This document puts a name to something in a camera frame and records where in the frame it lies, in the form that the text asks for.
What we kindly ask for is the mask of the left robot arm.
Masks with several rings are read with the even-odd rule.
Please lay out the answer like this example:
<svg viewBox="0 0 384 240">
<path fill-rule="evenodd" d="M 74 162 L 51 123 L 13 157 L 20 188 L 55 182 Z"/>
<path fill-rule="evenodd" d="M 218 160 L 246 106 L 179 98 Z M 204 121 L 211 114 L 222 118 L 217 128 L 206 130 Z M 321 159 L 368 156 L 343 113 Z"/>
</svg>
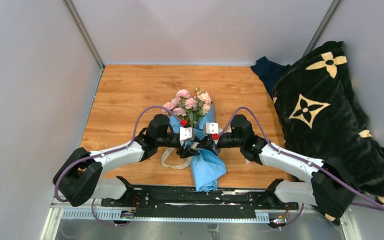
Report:
<svg viewBox="0 0 384 240">
<path fill-rule="evenodd" d="M 179 130 L 175 131 L 168 116 L 157 114 L 148 127 L 134 133 L 132 140 L 125 144 L 97 151 L 87 151 L 83 147 L 75 149 L 52 179 L 54 197 L 73 207 L 90 199 L 105 198 L 114 199 L 122 207 L 129 206 L 133 193 L 127 182 L 103 175 L 124 165 L 147 160 L 160 147 L 175 148 L 184 159 L 197 156 L 197 150 L 186 146 L 195 138 L 194 128 L 185 120 L 180 121 Z"/>
</svg>

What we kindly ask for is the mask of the blue wrapping paper sheet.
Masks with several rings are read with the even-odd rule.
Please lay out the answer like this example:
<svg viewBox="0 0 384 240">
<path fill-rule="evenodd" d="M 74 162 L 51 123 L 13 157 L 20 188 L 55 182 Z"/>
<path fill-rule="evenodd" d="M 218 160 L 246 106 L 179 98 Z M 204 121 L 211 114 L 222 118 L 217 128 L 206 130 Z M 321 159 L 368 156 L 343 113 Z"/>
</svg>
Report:
<svg viewBox="0 0 384 240">
<path fill-rule="evenodd" d="M 206 123 L 215 122 L 215 107 L 212 105 L 209 112 L 198 121 L 194 134 L 202 140 L 207 135 L 203 128 Z M 195 190 L 198 192 L 213 191 L 218 188 L 218 178 L 227 172 L 226 165 L 212 151 L 199 148 L 199 155 L 192 156 L 189 167 L 193 175 Z"/>
</svg>

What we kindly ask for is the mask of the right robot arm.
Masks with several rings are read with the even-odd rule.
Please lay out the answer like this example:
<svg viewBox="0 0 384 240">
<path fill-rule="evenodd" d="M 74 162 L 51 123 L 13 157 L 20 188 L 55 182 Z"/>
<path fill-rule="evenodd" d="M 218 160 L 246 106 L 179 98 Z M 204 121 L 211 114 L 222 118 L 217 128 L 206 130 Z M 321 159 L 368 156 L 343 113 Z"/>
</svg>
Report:
<svg viewBox="0 0 384 240">
<path fill-rule="evenodd" d="M 338 158 L 311 158 L 284 149 L 255 134 L 243 114 L 235 115 L 231 131 L 221 133 L 215 122 L 203 125 L 200 146 L 219 153 L 221 149 L 239 148 L 245 159 L 259 165 L 280 169 L 299 179 L 298 182 L 275 180 L 265 195 L 266 204 L 278 209 L 284 203 L 314 206 L 333 222 L 343 216 L 355 198 L 355 182 Z"/>
</svg>

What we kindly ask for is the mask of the pink fake flower stem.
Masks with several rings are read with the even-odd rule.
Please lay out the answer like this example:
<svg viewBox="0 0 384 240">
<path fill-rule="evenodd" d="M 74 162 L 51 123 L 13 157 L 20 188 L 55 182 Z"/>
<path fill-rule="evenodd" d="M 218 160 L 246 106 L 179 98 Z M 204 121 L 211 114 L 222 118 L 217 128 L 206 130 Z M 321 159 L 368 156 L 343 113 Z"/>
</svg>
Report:
<svg viewBox="0 0 384 240">
<path fill-rule="evenodd" d="M 169 111 L 174 110 L 177 107 L 176 101 L 168 101 L 163 106 L 163 109 L 161 110 L 162 114 L 169 116 Z"/>
</svg>

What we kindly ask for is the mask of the cream ribbon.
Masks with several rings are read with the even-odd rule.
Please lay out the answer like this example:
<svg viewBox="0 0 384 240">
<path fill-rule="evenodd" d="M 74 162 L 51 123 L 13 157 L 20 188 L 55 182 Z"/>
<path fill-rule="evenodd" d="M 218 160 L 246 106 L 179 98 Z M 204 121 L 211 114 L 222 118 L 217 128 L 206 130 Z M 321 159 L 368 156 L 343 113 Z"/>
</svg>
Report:
<svg viewBox="0 0 384 240">
<path fill-rule="evenodd" d="M 162 167 L 182 170 L 190 166 L 194 156 L 180 158 L 176 154 L 176 150 L 176 148 L 169 147 L 163 152 L 160 158 L 160 164 Z"/>
</svg>

